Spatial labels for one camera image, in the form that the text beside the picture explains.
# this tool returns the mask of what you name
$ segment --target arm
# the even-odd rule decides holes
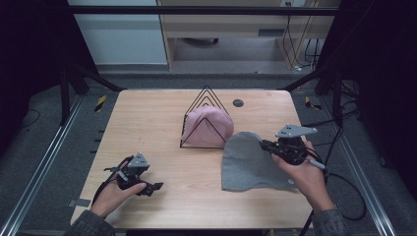
[[[136,195],[147,186],[145,183],[140,183],[129,189],[121,190],[115,181],[116,177],[117,174],[101,191],[90,210],[85,210],[65,235],[110,236],[115,234],[114,228],[104,218],[125,200]]]
[[[313,148],[310,142],[307,148]],[[300,165],[290,165],[277,155],[272,155],[276,165],[285,171],[295,182],[298,190],[306,197],[313,208],[313,226],[317,235],[350,235],[340,211],[334,207],[322,170],[304,161]]]

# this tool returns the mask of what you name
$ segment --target person's left hand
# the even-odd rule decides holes
[[[146,183],[139,183],[130,187],[129,189],[121,190],[117,185],[116,177],[117,173],[113,176],[112,181],[110,181],[101,191],[100,195],[97,197],[89,211],[102,218],[105,218],[109,213],[113,212],[113,210],[125,202],[125,200],[131,196],[136,195],[147,186]]]

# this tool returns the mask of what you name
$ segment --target gray carpet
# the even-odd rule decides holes
[[[201,89],[209,85],[214,90],[276,89],[300,78],[300,75],[294,73],[193,74],[184,73],[182,69],[178,70],[180,73],[107,75],[105,78],[129,89]],[[20,227],[22,234],[37,232],[46,235],[48,232],[60,235],[69,226],[74,209],[67,206],[67,203],[80,195],[94,159],[94,151],[99,146],[97,140],[102,136],[100,131],[105,129],[117,99],[117,92],[112,92],[90,80],[88,82],[89,94],[84,97],[80,112],[22,222]],[[315,82],[308,83],[291,93],[302,124],[329,119],[324,110],[305,106],[306,95],[312,99],[313,104],[321,104],[323,100],[330,98],[330,96],[316,97],[314,85]],[[101,95],[107,95],[107,98],[101,111],[94,112]],[[71,97],[72,100],[75,99],[73,92]],[[35,95],[30,101],[30,108],[36,110],[40,116],[36,119],[37,113],[29,111],[24,121],[24,125],[28,126],[17,134],[12,146],[0,160],[1,224],[5,222],[18,202],[59,128],[61,115],[59,88],[51,88]],[[346,105],[345,111],[355,108],[355,105],[350,103]],[[345,119],[343,125],[343,134],[359,157],[360,164],[377,192],[396,234],[417,235],[415,224],[417,204],[403,186],[395,170],[381,167],[375,145],[363,124],[356,119],[356,115]],[[317,128],[319,132],[309,136],[308,139],[316,145],[315,149],[321,157],[325,157],[329,149],[328,143],[334,138],[335,131],[332,124]],[[336,142],[331,153],[328,167],[331,172],[354,182],[339,142]],[[362,205],[357,194],[346,183],[330,177],[328,190],[344,214],[355,217],[361,212]],[[380,235],[373,217],[368,212],[365,218],[359,221],[347,222],[354,235]],[[293,230],[275,230],[275,235],[293,235]]]

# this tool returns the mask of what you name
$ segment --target wall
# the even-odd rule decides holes
[[[155,6],[154,0],[68,0],[70,5]],[[103,70],[167,67],[158,15],[75,15],[89,51]]]

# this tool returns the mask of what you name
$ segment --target aluminum rail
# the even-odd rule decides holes
[[[321,104],[324,106],[328,117],[332,117],[331,115],[331,105],[329,104],[328,100],[325,98],[320,97]],[[337,127],[334,123],[332,123],[334,131],[337,132]],[[343,151],[346,154],[346,162],[349,166],[350,171],[352,172],[352,176],[355,179],[356,184],[358,185],[358,189],[362,193],[362,196],[365,199],[365,203],[368,209],[369,214],[373,217],[374,223],[377,226],[380,235],[383,236],[395,236],[395,230],[392,227],[392,224],[381,204],[377,194],[372,187],[371,182],[368,180],[364,170],[362,169],[361,165],[359,164],[358,158],[355,155],[355,152],[352,149],[352,146],[347,141],[347,138],[343,135],[340,135],[340,143]]]
[[[67,137],[68,131],[70,130],[75,117],[79,112],[83,99],[83,96],[78,95],[76,97],[76,100],[74,101],[73,107],[71,109],[72,112],[70,117],[67,119],[67,122],[58,129],[54,139],[49,145],[48,150],[43,156],[42,161],[37,166],[37,169],[31,177],[28,186],[19,199],[19,202],[16,204],[6,222],[3,224],[0,230],[0,235],[13,236],[18,232],[19,227],[21,226],[28,210],[30,209],[31,203],[36,197],[36,194],[40,189],[40,186],[43,183],[43,180],[45,179],[53,160],[55,159],[56,154],[58,153],[65,138]]]

